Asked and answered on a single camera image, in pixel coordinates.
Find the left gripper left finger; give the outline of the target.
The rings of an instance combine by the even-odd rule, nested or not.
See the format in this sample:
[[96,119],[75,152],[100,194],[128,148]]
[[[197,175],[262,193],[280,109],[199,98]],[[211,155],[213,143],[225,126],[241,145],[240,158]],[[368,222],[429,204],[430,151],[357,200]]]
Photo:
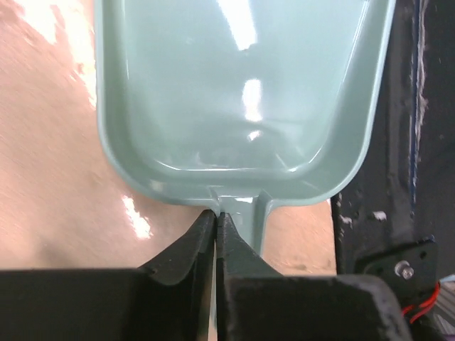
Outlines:
[[216,216],[128,269],[1,272],[2,340],[207,340]]

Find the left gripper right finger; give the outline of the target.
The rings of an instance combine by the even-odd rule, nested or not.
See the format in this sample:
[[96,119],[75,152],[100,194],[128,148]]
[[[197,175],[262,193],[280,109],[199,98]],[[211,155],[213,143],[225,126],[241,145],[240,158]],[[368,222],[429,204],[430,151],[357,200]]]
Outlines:
[[219,340],[411,340],[397,299],[369,275],[284,276],[218,218]]

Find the mint green dustpan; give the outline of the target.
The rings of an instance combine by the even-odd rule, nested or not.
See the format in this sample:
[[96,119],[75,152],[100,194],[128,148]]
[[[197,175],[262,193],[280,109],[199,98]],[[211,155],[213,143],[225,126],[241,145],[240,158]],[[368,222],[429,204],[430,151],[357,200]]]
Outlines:
[[370,144],[394,1],[96,1],[97,126],[133,189],[231,215],[261,251]]

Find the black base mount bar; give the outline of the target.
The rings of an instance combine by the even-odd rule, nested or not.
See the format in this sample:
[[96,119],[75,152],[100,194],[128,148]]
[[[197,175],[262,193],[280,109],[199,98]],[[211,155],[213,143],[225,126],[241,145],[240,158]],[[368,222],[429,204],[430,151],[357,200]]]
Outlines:
[[398,1],[365,161],[331,201],[336,270],[395,293],[415,340],[454,321],[454,2]]

